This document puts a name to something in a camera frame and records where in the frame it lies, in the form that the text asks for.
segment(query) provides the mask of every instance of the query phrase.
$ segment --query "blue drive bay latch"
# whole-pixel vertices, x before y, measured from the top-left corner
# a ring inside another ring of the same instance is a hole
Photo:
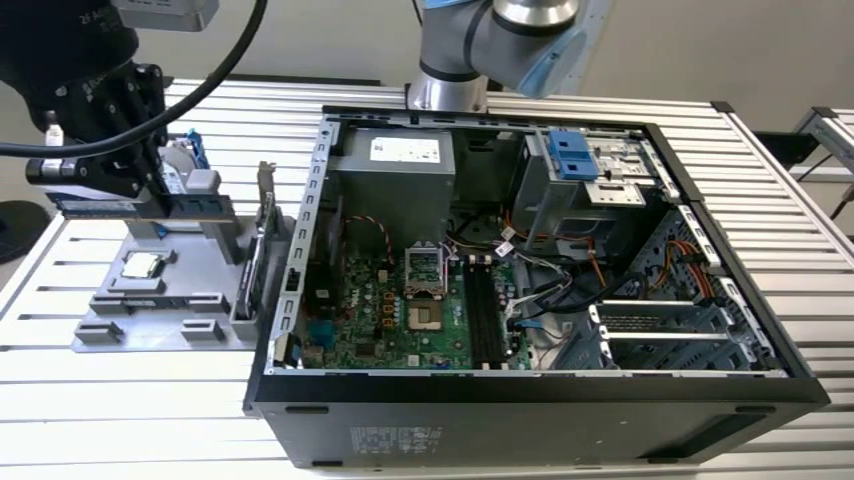
[[[587,139],[580,132],[550,130],[548,153],[557,163],[557,175],[562,180],[599,178],[599,167],[589,153]]]

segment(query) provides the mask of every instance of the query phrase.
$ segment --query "ram slot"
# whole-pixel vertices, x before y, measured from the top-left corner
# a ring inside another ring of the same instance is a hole
[[[488,265],[464,266],[465,314],[472,368],[500,368],[504,361],[494,284]]]

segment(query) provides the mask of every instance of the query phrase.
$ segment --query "aluminum extrusion table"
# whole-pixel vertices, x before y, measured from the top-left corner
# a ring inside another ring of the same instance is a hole
[[[169,105],[196,85],[176,81]],[[322,104],[401,108],[402,92],[226,82],[172,124],[202,133],[237,211],[254,210],[264,160],[278,166],[284,213],[296,213]],[[265,423],[241,414],[252,352],[66,348],[125,228],[58,218],[0,293],[1,478],[854,478],[854,247],[737,116],[709,103],[508,93],[490,94],[489,108],[659,124],[832,404],[700,466],[294,471]]]

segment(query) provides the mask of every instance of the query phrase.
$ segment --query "robotic arm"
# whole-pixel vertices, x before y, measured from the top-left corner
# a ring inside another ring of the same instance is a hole
[[[408,108],[484,112],[486,77],[529,97],[552,93],[584,47],[573,28],[578,2],[422,0],[421,71]],[[256,0],[222,64],[168,110],[160,68],[131,60],[131,27],[198,31],[217,6],[217,0],[0,3],[0,81],[23,97],[49,139],[47,147],[0,144],[0,155],[33,157],[26,179],[50,191],[66,216],[157,220],[186,213],[186,199],[169,195],[160,178],[165,126],[236,66],[266,0]],[[205,201],[216,210],[216,199]]]
[[[424,0],[408,108],[485,112],[486,77],[526,97],[553,93],[587,43],[578,8],[578,0]]]

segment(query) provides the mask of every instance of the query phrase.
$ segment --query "sticker label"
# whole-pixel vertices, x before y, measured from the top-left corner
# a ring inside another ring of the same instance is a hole
[[[58,125],[50,125],[47,127],[43,143],[47,147],[61,147],[65,144],[65,135]]]
[[[110,212],[131,212],[134,211],[130,202],[98,202],[90,200],[62,200],[62,208],[78,212],[81,210],[110,211]]]
[[[177,173],[177,169],[162,162],[162,166],[160,167],[162,183],[165,183],[165,188],[169,190],[169,193],[176,195],[181,193],[186,193],[186,189],[184,188],[184,182],[181,182],[181,176]]]
[[[506,227],[504,228],[504,230],[501,230],[501,238],[506,241],[509,241],[509,239],[516,235],[516,231],[510,228]]]
[[[438,140],[376,137],[370,140],[374,162],[440,163]]]
[[[352,448],[360,454],[434,453],[441,427],[349,427]]]
[[[121,305],[125,307],[156,307],[157,304],[153,300],[123,300]]]
[[[501,243],[497,248],[494,249],[494,253],[497,253],[498,257],[502,257],[504,255],[506,255],[509,252],[512,252],[512,243],[509,242],[504,242]]]

